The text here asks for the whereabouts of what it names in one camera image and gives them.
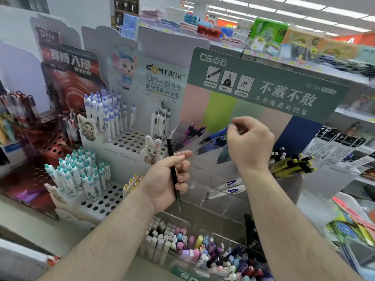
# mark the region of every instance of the forearm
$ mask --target forearm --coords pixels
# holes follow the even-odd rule
[[[154,215],[137,188],[39,281],[118,281],[133,261]]]
[[[241,172],[275,280],[362,280],[293,204],[270,172]]]

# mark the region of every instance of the ceiling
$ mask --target ceiling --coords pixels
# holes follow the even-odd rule
[[[242,5],[233,4],[233,2],[242,2]],[[306,8],[300,5],[294,5],[289,3],[300,3],[298,1],[306,1],[314,4],[317,9]],[[220,18],[230,19],[238,21],[238,18],[244,18],[248,20],[254,20],[254,17],[263,17],[272,20],[278,20],[281,22],[294,23],[302,27],[317,29],[320,31],[326,31],[331,34],[337,34],[340,36],[348,36],[353,34],[360,34],[367,31],[375,31],[375,0],[186,0],[185,6],[194,6],[192,3],[207,3],[211,6],[222,8],[222,10],[209,8],[212,12],[218,12],[227,14],[228,16],[218,15]],[[343,16],[337,13],[327,12],[335,9],[349,10],[350,16]],[[186,7],[185,9],[194,11],[193,8]],[[242,14],[224,11],[231,10],[240,12]],[[287,14],[293,13],[298,14],[296,16],[287,16],[280,14],[282,12]],[[320,19],[325,23],[320,23],[312,20]],[[356,28],[342,28],[341,26],[352,26]]]

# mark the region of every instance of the hand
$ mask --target hand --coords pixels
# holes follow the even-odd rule
[[[228,126],[228,150],[238,170],[268,171],[274,135],[252,117],[236,117]]]
[[[175,153],[174,156],[166,157],[154,164],[146,173],[137,188],[142,189],[153,205],[154,212],[164,211],[175,200],[173,186],[171,183],[171,169],[176,166],[177,180],[176,189],[183,194],[187,191],[185,183],[190,177],[187,170],[190,167],[189,161],[184,161],[193,155],[191,151]]]

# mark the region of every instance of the ds logo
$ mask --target ds logo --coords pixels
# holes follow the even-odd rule
[[[224,67],[227,65],[227,59],[223,59],[223,58],[220,58],[220,57],[213,58],[212,55],[208,55],[208,54],[205,54],[205,53],[201,53],[201,56],[199,57],[199,60],[205,61],[205,62],[208,62],[208,63],[215,63],[217,65],[224,66]]]

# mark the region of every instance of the cartoon character figurine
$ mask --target cartoon character figurine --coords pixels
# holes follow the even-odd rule
[[[86,137],[87,140],[95,141],[95,134],[97,133],[95,122],[93,118],[87,119],[86,117],[78,114],[78,127],[82,131],[82,135]]]
[[[159,139],[156,139],[155,141],[152,140],[150,136],[145,137],[146,146],[143,147],[143,149],[139,152],[141,156],[145,156],[144,162],[153,165],[158,160],[162,159],[162,150],[161,145],[162,142]]]
[[[133,57],[123,53],[117,52],[112,54],[112,65],[119,74],[116,77],[118,85],[124,89],[132,87],[132,78],[135,76],[135,69],[138,67],[138,58],[134,54]]]

